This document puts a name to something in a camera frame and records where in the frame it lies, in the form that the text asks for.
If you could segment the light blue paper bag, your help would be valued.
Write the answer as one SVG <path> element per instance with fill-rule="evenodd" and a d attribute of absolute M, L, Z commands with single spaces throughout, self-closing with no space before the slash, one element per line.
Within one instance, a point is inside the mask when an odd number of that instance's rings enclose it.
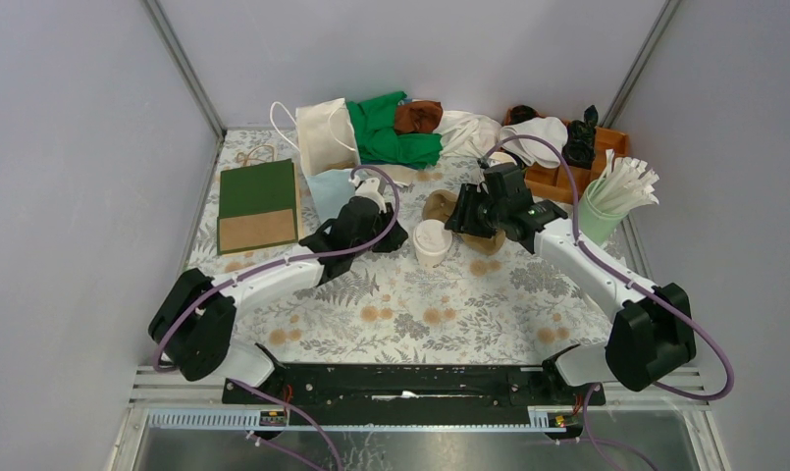
<path fill-rule="evenodd" d="M 286 137 L 285 141 L 299 154 L 299 166 L 319 221 L 336 218 L 354 195 L 351 170 L 360 164 L 346 100 L 298 107 L 294 112 L 276 101 L 270 113 L 278 109 L 287 113 L 295 126 L 296 138 Z"/>

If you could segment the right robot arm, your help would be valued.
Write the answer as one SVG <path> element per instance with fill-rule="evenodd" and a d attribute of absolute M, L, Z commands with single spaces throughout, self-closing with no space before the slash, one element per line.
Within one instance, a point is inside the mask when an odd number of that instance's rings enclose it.
<path fill-rule="evenodd" d="M 516 165 L 488 168 L 481 183 L 462 184 L 445 227 L 477 237 L 504 233 L 556 266 L 610 320 L 607 340 L 568 348 L 547 361 L 550 371 L 541 389 L 550 402 L 564 404 L 592 383 L 618 382 L 640 392 L 694 358 L 686 292 L 628 274 L 598 245 L 574 233 L 561 207 L 535 201 Z"/>

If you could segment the white paper coffee cup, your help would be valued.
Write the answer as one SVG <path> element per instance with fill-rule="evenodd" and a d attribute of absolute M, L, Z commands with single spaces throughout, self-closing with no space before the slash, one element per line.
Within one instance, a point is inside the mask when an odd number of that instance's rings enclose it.
<path fill-rule="evenodd" d="M 426 239 L 417 237 L 414 240 L 418 264 L 423 269 L 434 269 L 442 264 L 451 247 L 450 238 Z"/>

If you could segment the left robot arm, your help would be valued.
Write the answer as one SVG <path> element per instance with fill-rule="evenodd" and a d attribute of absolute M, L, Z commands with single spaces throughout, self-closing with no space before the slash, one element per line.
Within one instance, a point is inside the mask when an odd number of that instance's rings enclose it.
<path fill-rule="evenodd" d="M 235 340 L 237 317 L 331 282 L 366 252 L 402 246 L 407 233 L 397 220 L 396 185 L 380 169 L 372 171 L 365 179 L 352 173 L 354 194 L 339 215 L 286 255 L 223 276 L 183 272 L 148 326 L 157 344 L 154 370 L 177 371 L 189 382 L 218 376 L 244 384 L 258 402 L 277 399 L 283 389 L 278 362 L 266 347 Z"/>

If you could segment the white plastic cup lid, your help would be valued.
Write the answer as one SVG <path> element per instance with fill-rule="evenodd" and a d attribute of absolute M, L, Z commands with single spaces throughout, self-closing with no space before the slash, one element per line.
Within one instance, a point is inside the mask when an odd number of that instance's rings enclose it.
<path fill-rule="evenodd" d="M 445 223 L 428 219 L 421 221 L 414 229 L 415 246 L 426 253 L 446 252 L 452 243 L 452 233 L 445 228 Z"/>

